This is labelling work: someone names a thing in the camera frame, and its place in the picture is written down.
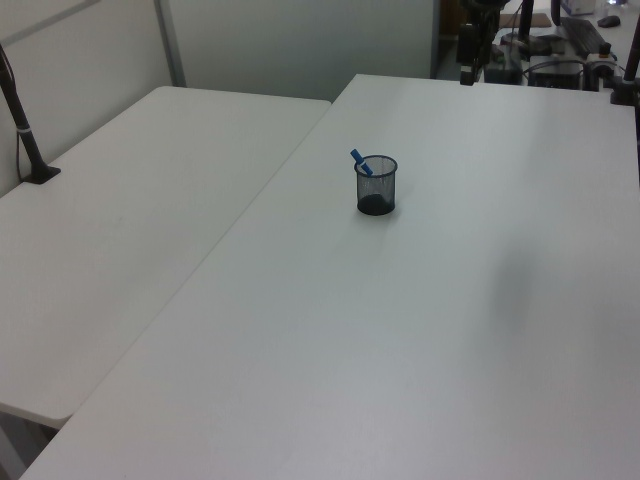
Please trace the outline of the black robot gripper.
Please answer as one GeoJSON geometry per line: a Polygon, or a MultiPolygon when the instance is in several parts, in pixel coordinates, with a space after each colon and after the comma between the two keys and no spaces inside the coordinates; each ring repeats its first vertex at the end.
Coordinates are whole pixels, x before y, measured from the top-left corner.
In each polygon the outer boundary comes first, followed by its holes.
{"type": "Polygon", "coordinates": [[[507,3],[508,0],[461,0],[461,7],[467,12],[469,23],[460,27],[458,37],[457,62],[460,64],[462,85],[473,85],[489,62],[500,14],[507,3]],[[476,55],[473,24],[476,25],[478,34],[476,55]]]}

